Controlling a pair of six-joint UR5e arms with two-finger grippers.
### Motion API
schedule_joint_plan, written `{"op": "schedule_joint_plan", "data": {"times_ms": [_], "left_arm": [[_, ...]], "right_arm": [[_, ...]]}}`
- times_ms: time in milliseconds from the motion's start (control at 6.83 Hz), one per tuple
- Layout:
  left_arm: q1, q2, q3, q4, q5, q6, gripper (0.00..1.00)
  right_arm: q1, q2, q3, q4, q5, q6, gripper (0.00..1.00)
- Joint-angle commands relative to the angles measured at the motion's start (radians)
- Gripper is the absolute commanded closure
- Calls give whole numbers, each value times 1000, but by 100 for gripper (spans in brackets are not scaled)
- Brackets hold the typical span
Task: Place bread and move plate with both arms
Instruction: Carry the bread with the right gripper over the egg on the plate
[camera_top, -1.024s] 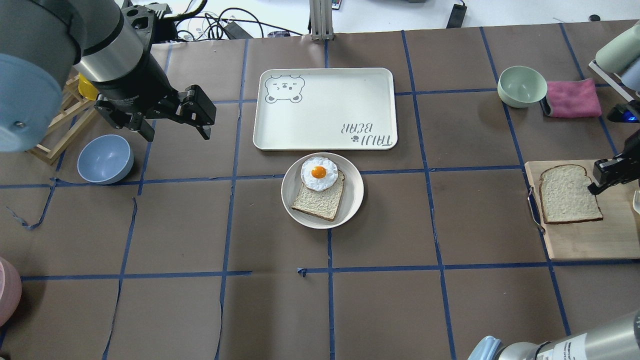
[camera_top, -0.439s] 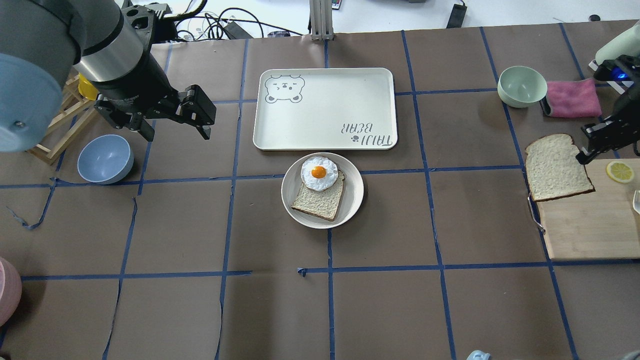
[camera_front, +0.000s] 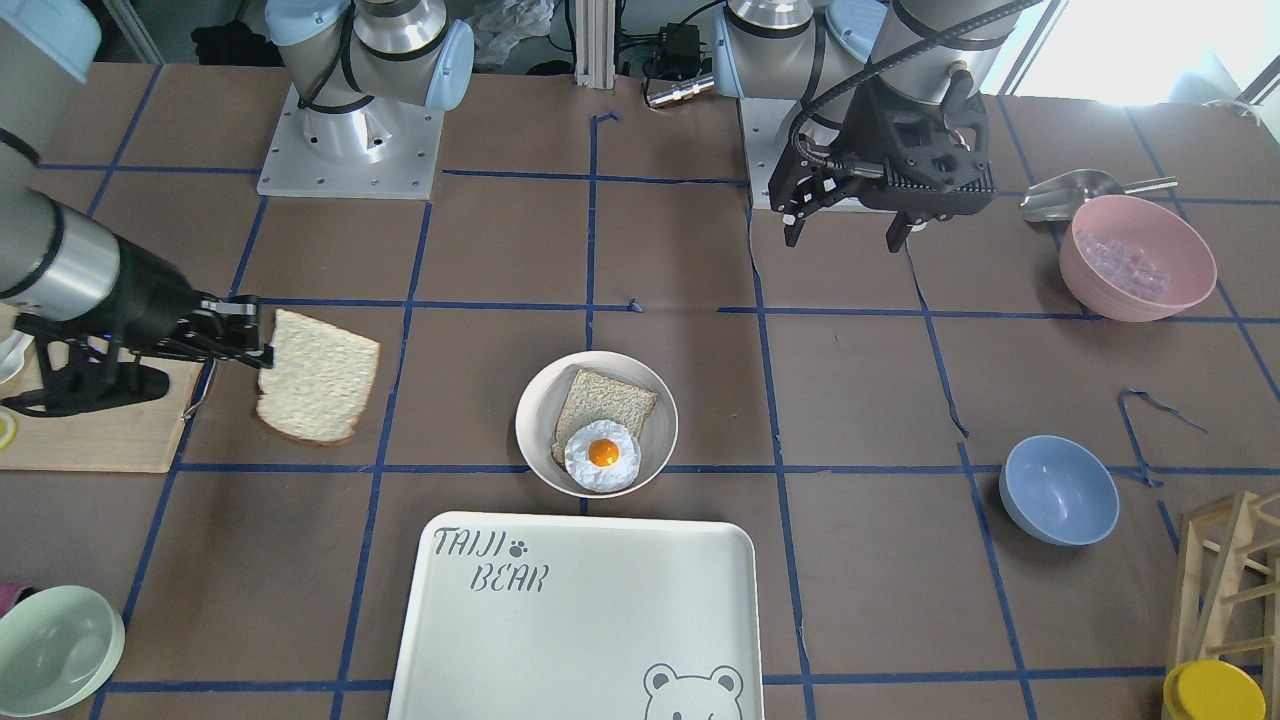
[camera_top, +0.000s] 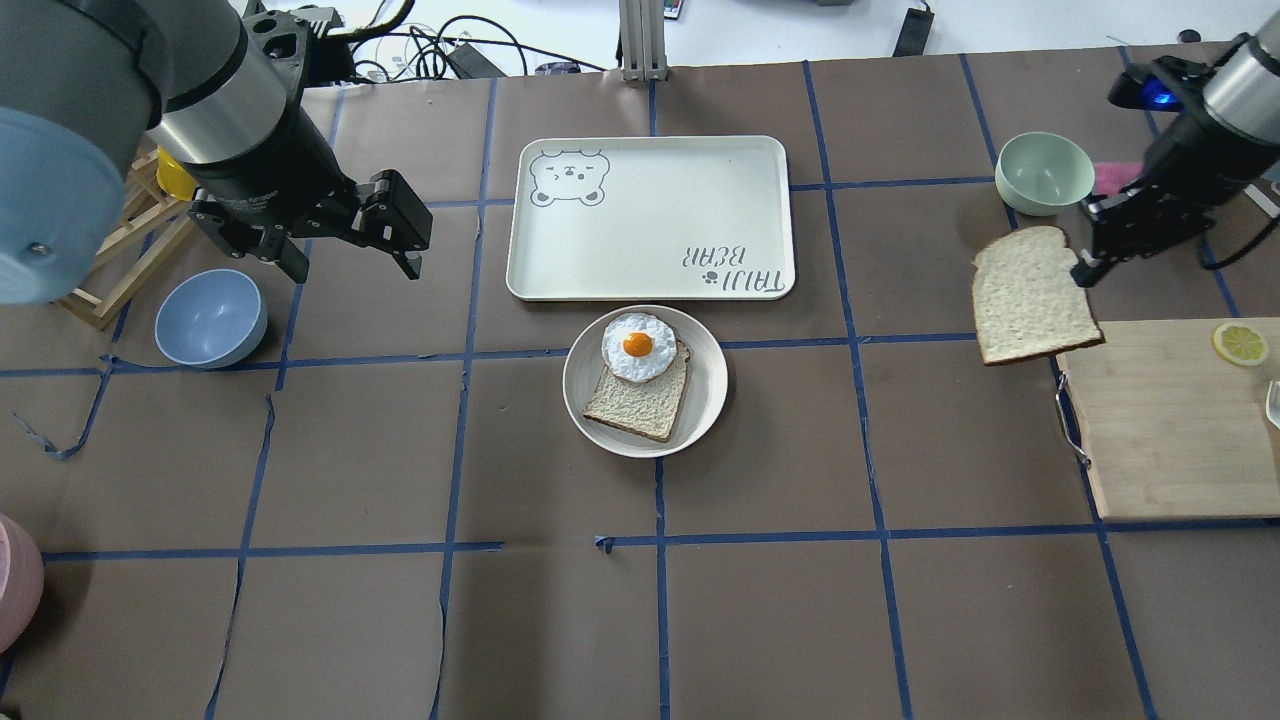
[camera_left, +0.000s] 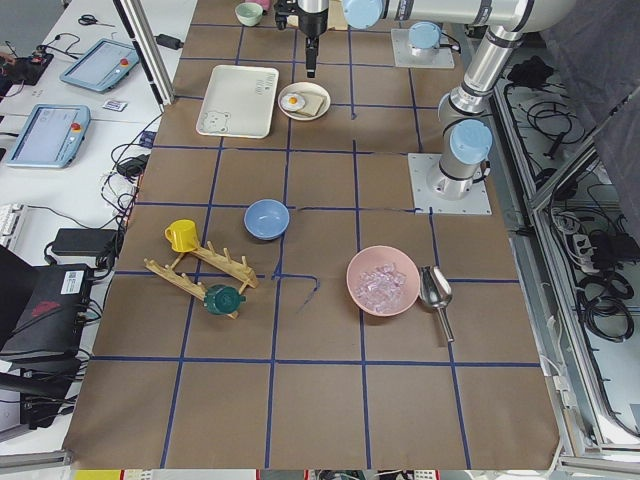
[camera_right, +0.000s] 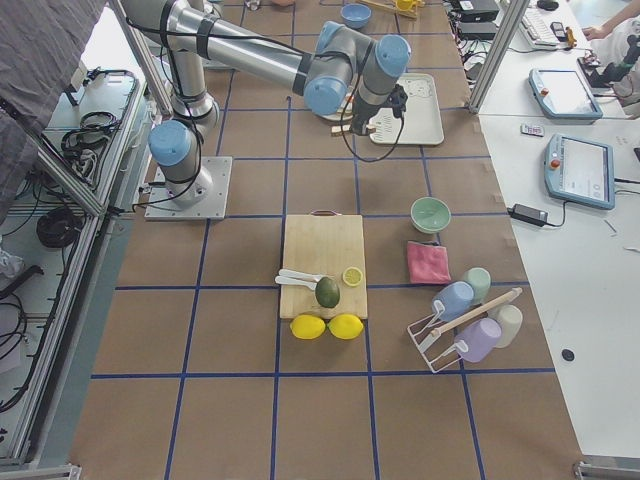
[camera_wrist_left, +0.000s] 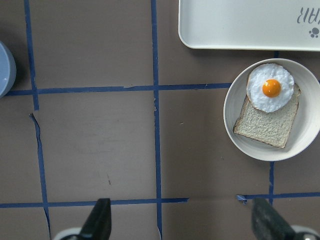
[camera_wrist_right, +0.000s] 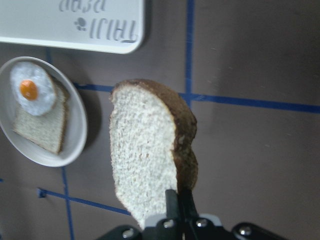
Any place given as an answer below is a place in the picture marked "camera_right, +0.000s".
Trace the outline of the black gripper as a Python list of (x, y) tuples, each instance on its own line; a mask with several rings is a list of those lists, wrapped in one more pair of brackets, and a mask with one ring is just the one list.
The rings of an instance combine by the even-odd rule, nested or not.
[(352, 102), (351, 132), (359, 136), (368, 135), (369, 120), (376, 116), (381, 109), (386, 108), (390, 108), (393, 117), (400, 119), (401, 124), (404, 124), (407, 100), (408, 95), (400, 84), (395, 84), (392, 90), (385, 95), (373, 94), (367, 88), (364, 88), (362, 92), (362, 89), (357, 87)]

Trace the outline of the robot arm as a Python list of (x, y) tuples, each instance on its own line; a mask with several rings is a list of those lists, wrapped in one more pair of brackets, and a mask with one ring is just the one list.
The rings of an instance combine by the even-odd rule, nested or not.
[(402, 120), (407, 95), (398, 81), (411, 57), (399, 35), (375, 40), (334, 21), (326, 22), (308, 53), (229, 23), (187, 1), (125, 1), (125, 19), (173, 56), (182, 103), (205, 93), (201, 62), (213, 58), (233, 69), (288, 87), (308, 109), (328, 116), (350, 107), (347, 131), (366, 136), (382, 109)]

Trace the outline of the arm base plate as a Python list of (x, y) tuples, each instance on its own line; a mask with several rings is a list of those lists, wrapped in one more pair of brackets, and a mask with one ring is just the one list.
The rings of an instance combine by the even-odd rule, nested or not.
[(188, 185), (167, 183), (160, 167), (154, 181), (160, 186), (150, 190), (144, 217), (148, 221), (221, 221), (226, 216), (233, 158), (203, 157), (199, 176), (189, 189), (173, 200)]

